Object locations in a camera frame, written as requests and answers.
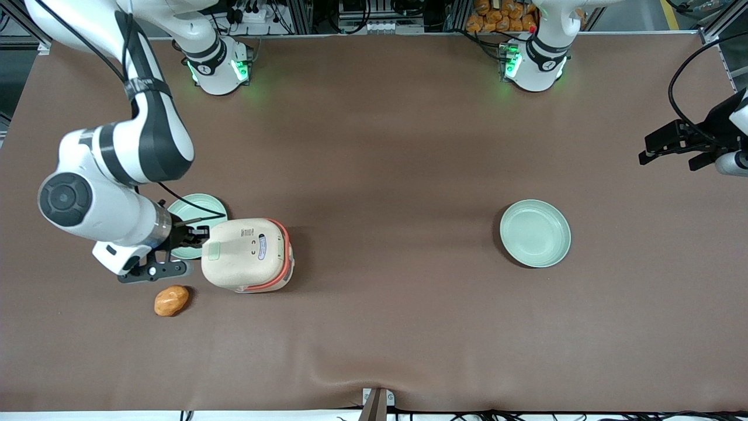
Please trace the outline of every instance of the yellow floor line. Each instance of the yellow floor line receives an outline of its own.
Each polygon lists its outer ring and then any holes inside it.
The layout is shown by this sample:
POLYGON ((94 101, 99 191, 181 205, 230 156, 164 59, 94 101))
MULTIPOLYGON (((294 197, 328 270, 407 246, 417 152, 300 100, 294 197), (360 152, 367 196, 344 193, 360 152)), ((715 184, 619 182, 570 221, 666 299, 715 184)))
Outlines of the yellow floor line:
POLYGON ((681 27, 678 26, 678 21, 675 20, 675 13, 672 11, 672 7, 665 0, 660 0, 660 6, 662 6, 662 11, 665 13, 665 20, 670 31, 680 30, 681 27))

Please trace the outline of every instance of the bread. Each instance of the bread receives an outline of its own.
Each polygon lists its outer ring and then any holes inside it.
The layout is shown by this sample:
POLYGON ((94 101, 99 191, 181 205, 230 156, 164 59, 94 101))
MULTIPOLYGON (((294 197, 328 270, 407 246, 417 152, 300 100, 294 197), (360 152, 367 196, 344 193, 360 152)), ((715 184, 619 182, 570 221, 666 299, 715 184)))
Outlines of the bread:
POLYGON ((486 13, 491 11, 491 2, 489 0, 475 0, 475 11, 480 16, 485 16, 486 13))
POLYGON ((522 21, 519 19, 511 19, 509 21, 509 30, 510 31, 522 31, 522 21))
POLYGON ((162 317, 177 314, 187 304, 189 291, 181 285, 172 285, 156 295, 153 311, 162 317))
POLYGON ((497 31, 508 31, 509 30, 509 18, 503 17, 499 22, 496 22, 497 31))
POLYGON ((587 16, 584 14, 584 10, 582 9, 577 9, 576 12, 577 12, 577 15, 579 15, 580 19, 582 19, 581 25, 582 25, 582 28, 584 28, 584 26, 587 24, 587 16))
POLYGON ((538 25, 535 23, 535 17, 533 15, 524 15, 522 17, 522 30, 529 31, 532 28, 537 28, 538 25))
POLYGON ((503 18, 503 15, 501 14, 500 10, 491 10, 485 15, 485 21, 486 23, 496 23, 499 22, 503 18))
POLYGON ((520 19, 523 11, 524 7, 522 6, 522 3, 515 3, 514 9, 509 12, 508 16, 510 19, 520 19))
POLYGON ((469 18, 467 18, 467 23, 465 24, 465 31, 470 32, 471 34, 474 32, 480 32, 483 29, 483 17, 478 15, 472 15, 469 18))
POLYGON ((484 23, 483 24, 483 31, 484 32, 493 32, 496 31, 496 24, 495 23, 484 23))

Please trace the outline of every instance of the brown tabletop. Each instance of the brown tabletop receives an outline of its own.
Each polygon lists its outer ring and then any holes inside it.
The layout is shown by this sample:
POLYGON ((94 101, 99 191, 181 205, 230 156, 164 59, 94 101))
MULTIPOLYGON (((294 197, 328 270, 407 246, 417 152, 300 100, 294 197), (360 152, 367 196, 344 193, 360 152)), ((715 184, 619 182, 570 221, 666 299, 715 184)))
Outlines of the brown tabletop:
MULTIPOLYGON (((0 410, 336 408, 371 386, 416 411, 745 409, 748 181, 637 161, 698 46, 579 37, 529 94, 463 37, 267 40, 252 86, 210 97, 155 43, 197 155, 170 185, 281 221, 298 259, 250 296, 198 265, 191 308, 159 318, 171 282, 119 284, 37 209, 60 138, 129 117, 98 58, 55 45, 0 151, 0 410), (555 267, 497 240, 528 198, 571 226, 555 267)), ((701 121, 731 92, 710 51, 676 96, 701 121)))

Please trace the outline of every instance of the orange trim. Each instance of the orange trim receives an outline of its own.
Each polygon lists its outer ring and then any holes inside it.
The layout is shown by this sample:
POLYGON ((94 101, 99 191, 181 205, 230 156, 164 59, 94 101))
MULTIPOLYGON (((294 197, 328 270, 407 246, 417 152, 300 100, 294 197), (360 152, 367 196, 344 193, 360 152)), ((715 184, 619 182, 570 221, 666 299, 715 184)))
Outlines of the orange trim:
POLYGON ((270 218, 265 218, 265 219, 267 219, 270 222, 273 222, 283 232, 283 244, 286 246, 286 255, 284 256, 284 259, 283 259, 283 268, 280 269, 280 273, 272 281, 265 282, 262 285, 248 286, 247 288, 244 288, 245 291, 256 291, 258 289, 265 289, 265 288, 272 287, 273 285, 279 283, 285 277, 285 275, 288 273, 289 267, 291 266, 291 253, 289 252, 289 245, 291 244, 291 241, 288 238, 288 231, 286 231, 286 227, 282 226, 280 222, 275 221, 273 219, 270 219, 270 218))

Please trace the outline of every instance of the plate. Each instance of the plate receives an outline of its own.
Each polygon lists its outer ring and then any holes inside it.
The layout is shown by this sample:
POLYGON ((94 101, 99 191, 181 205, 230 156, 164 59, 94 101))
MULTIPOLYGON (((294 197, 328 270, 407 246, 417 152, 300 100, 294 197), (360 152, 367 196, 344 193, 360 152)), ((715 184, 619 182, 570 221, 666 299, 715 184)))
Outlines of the plate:
MULTIPOLYGON (((192 202, 196 204, 197 206, 202 206, 203 208, 210 209, 211 211, 221 212, 223 214, 226 214, 226 208, 224 207, 224 204, 221 203, 218 199, 211 195, 203 194, 203 193, 193 193, 191 195, 184 196, 184 199, 186 201, 192 202)), ((176 202, 169 205, 169 208, 167 209, 169 212, 173 213, 174 215, 177 215, 179 218, 182 219, 182 221, 187 221, 190 219, 195 218, 202 218, 205 216, 215 216, 211 214, 210 212, 206 212, 204 210, 197 209, 194 206, 188 205, 185 202, 182 202, 181 200, 177 200, 176 202)), ((220 218, 216 219, 209 219, 207 221, 203 222, 195 222, 192 224, 187 224, 191 226, 192 228, 197 228, 198 225, 207 225, 210 228, 213 228, 217 224, 227 221, 227 216, 222 216, 220 218)), ((189 260, 193 258, 199 258, 202 255, 202 249, 193 249, 192 247, 180 247, 178 249, 171 250, 171 255, 175 258, 180 258, 182 260, 189 260)))
POLYGON ((501 217, 506 251, 530 267, 549 267, 563 260, 571 247, 571 229, 552 205, 535 199, 509 206, 501 217))

